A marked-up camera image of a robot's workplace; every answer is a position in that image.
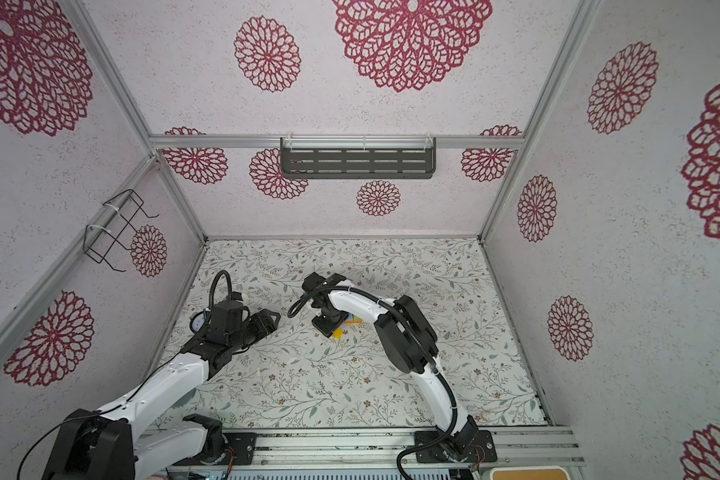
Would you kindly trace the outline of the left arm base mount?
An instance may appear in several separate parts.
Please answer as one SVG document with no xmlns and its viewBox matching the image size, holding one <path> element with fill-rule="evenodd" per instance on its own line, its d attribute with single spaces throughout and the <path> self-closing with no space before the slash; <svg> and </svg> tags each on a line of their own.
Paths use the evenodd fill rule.
<svg viewBox="0 0 720 480">
<path fill-rule="evenodd" d="M 200 414 L 185 416 L 183 420 L 193 426 L 203 427 L 206 431 L 206 440 L 199 453 L 178 462 L 178 465 L 248 466 L 252 464 L 256 433 L 226 432 L 220 420 Z"/>
</svg>

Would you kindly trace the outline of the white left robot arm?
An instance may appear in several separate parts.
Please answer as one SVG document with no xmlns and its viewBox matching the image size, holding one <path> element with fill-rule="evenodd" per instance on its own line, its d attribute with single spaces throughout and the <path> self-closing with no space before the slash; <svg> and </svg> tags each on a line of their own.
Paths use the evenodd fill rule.
<svg viewBox="0 0 720 480">
<path fill-rule="evenodd" d="M 237 296 L 200 312 L 192 337 L 144 383 L 95 411 L 78 409 L 58 427 L 45 479 L 146 479 L 178 462 L 226 460 L 220 421 L 190 414 L 174 427 L 147 429 L 181 398 L 218 374 L 235 355 L 274 333 L 277 312 L 256 313 Z"/>
</svg>

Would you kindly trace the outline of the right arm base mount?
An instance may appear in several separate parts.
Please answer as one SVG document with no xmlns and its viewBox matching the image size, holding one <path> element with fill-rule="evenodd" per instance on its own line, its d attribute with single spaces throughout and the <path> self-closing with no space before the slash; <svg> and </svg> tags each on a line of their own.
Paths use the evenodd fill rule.
<svg viewBox="0 0 720 480">
<path fill-rule="evenodd" d="M 442 443 L 415 453 L 418 463 L 495 463 L 498 455 L 491 432 L 467 424 L 466 432 L 448 437 Z"/>
</svg>

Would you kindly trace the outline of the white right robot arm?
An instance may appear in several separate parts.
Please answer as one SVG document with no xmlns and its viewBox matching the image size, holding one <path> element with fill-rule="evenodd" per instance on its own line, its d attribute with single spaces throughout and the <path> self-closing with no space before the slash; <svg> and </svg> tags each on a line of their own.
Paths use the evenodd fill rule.
<svg viewBox="0 0 720 480">
<path fill-rule="evenodd" d="M 312 325 L 326 337 L 351 317 L 370 321 L 388 360 L 411 376 L 429 405 L 444 447 L 453 455 L 467 453 L 479 428 L 457 400 L 440 361 L 437 333 L 412 297 L 380 298 L 340 274 L 325 278 L 312 273 L 303 281 L 302 290 L 288 317 L 310 305 L 319 311 Z"/>
</svg>

